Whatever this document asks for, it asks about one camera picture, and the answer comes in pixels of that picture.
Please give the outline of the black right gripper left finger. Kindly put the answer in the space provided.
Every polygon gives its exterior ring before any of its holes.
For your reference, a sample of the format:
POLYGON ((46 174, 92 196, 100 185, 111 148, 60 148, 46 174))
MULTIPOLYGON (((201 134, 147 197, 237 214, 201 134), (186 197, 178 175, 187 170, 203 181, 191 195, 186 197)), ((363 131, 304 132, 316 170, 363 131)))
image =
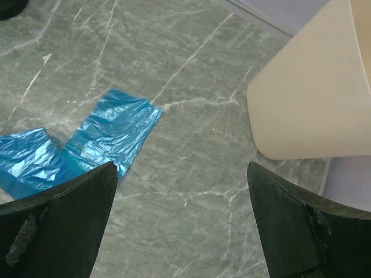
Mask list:
POLYGON ((107 162, 1 205, 1 277, 89 277, 118 185, 107 162))

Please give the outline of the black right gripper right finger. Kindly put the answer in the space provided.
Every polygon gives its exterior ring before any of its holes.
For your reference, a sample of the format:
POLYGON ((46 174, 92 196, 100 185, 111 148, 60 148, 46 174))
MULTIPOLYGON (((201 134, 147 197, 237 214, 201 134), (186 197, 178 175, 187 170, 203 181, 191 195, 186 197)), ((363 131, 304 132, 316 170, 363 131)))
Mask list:
POLYGON ((370 212, 295 185, 256 162, 249 194, 270 277, 370 277, 370 212))

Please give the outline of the blue plastic trash bag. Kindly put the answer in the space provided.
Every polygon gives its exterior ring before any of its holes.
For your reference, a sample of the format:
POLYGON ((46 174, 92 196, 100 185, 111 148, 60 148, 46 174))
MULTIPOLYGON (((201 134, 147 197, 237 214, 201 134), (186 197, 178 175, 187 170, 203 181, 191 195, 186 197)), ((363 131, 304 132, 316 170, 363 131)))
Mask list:
POLYGON ((162 113, 146 98, 111 89, 62 149, 44 128, 1 136, 1 190, 21 199, 106 162, 123 178, 162 113))

